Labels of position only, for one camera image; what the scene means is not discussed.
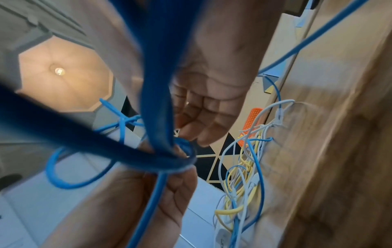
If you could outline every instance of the wooden surface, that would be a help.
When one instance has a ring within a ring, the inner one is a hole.
[[[348,2],[324,0],[309,33]],[[392,247],[391,30],[392,1],[371,0],[295,59],[254,247]]]

